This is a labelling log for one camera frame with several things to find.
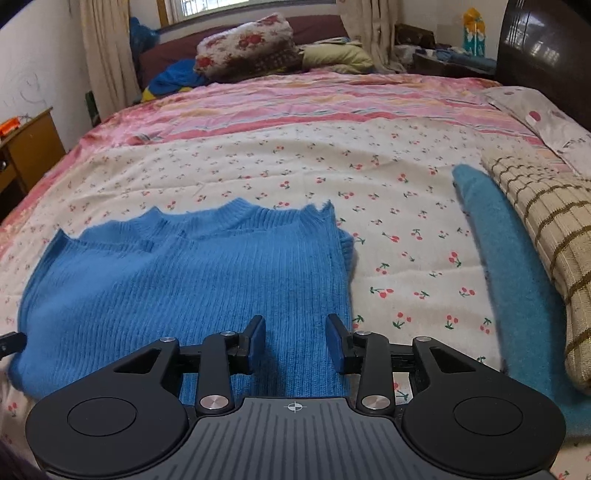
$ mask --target bed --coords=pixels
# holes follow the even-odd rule
[[[2,224],[0,334],[18,328],[22,292],[60,228],[78,236],[152,206],[183,213],[236,197],[274,209],[330,200],[355,239],[354,328],[396,343],[434,336],[501,369],[485,269],[452,168],[482,169],[484,151],[568,167],[486,101],[481,92],[495,85],[307,73],[200,87],[115,114]],[[0,364],[0,432],[30,458],[24,420],[34,403],[11,387],[8,364]],[[409,401],[404,376],[395,377],[395,389],[397,401]],[[590,451],[591,443],[566,445],[554,474],[585,478]]]

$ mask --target beige curtain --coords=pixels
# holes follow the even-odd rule
[[[394,53],[394,25],[398,0],[337,0],[349,37],[361,40],[380,73],[404,72]]]
[[[100,118],[139,95],[129,46],[129,0],[80,0],[90,85]]]

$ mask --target window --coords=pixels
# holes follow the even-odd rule
[[[264,4],[273,0],[171,0],[172,17],[175,23],[205,12],[226,10],[234,5]]]

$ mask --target beige knit garment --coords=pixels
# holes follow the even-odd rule
[[[523,221],[566,305],[566,370],[591,394],[591,180],[516,158],[485,168]]]

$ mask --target dark wooden headboard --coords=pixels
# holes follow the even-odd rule
[[[591,0],[509,0],[496,79],[542,92],[591,131]]]

